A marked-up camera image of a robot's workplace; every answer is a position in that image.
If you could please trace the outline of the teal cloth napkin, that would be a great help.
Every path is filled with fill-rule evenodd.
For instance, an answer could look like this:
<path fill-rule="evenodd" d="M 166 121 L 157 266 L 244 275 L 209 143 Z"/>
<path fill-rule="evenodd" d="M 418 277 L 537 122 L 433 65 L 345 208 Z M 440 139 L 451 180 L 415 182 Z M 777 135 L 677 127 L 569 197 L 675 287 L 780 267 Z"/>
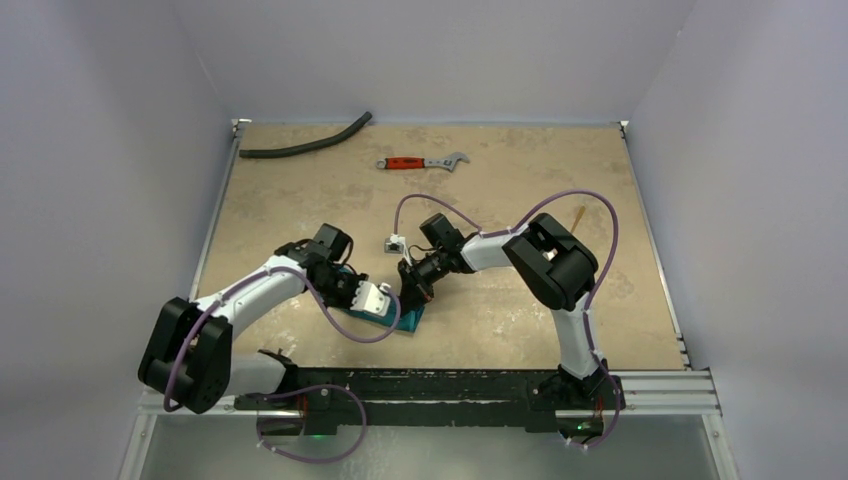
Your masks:
<path fill-rule="evenodd" d="M 358 283 L 363 280 L 370 280 L 367 278 L 366 274 L 355 273 L 353 269 L 347 265 L 339 266 L 337 270 L 338 278 L 336 285 L 338 289 L 338 294 L 336 295 L 336 298 L 334 300 L 330 301 L 330 304 L 333 308 L 341 310 L 348 316 L 365 320 L 373 324 L 382 325 L 389 328 L 395 326 L 396 331 L 406 333 L 414 333 L 416 331 L 420 319 L 423 315 L 423 309 L 399 314 L 399 310 L 397 309 L 397 303 L 392 298 L 391 299 L 393 300 L 393 303 L 390 306 L 387 315 L 384 317 L 375 317 L 361 312 L 351 311 L 350 306 L 353 300 L 354 291 Z"/>

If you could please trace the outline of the gold metal spoon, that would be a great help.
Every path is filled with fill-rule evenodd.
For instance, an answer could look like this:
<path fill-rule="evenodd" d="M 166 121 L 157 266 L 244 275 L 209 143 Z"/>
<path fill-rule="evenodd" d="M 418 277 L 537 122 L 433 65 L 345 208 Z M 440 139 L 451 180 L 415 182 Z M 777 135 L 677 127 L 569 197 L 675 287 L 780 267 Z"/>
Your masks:
<path fill-rule="evenodd" d="M 580 222 L 581 222 L 582 218 L 583 218 L 583 217 L 584 217 L 584 215 L 585 215 L 585 212 L 586 212 L 586 206 L 585 206 L 585 205 L 581 205 L 581 206 L 578 208 L 578 210 L 577 210 L 577 212 L 576 212 L 576 215 L 575 215 L 575 218 L 574 218 L 574 220 L 573 220 L 573 222 L 572 222 L 572 226 L 571 226 L 571 229 L 570 229 L 570 231 L 571 231 L 572 233 L 574 233 L 574 232 L 576 231 L 576 229 L 577 229 L 577 227 L 579 226 L 579 224 L 580 224 Z"/>

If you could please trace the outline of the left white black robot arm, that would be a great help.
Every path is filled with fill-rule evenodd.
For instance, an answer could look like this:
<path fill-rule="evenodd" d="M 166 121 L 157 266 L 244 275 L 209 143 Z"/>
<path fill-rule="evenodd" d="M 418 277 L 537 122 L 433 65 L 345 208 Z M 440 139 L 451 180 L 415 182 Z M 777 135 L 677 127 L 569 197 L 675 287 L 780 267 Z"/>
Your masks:
<path fill-rule="evenodd" d="M 167 412 L 204 413 L 233 395 L 260 395 L 272 408 L 289 407 L 298 395 L 298 382 L 286 374 L 292 362 L 270 351 L 239 358 L 233 343 L 254 322 L 303 293 L 324 311 L 385 313 L 386 294 L 342 262 L 352 245 L 349 235 L 324 224 L 313 238 L 277 248 L 260 267 L 217 293 L 169 300 L 142 356 L 139 380 L 163 394 Z"/>

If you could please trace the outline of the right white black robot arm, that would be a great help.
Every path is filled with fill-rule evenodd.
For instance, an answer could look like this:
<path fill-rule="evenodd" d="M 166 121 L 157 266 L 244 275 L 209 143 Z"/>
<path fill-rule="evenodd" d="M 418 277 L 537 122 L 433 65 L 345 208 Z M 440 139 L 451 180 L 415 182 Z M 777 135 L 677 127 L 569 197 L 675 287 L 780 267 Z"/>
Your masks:
<path fill-rule="evenodd" d="M 395 250 L 405 252 L 397 265 L 404 314 L 421 312 L 435 297 L 435 283 L 449 274 L 512 268 L 534 298 L 551 311 L 564 399 L 584 407 L 599 396 L 604 360 L 596 352 L 592 322 L 585 314 L 599 263 L 588 247 L 547 213 L 515 232 L 489 236 L 464 235 L 442 214 L 427 219 L 420 230 L 430 242 L 421 260 L 413 259 L 400 239 L 393 241 Z"/>

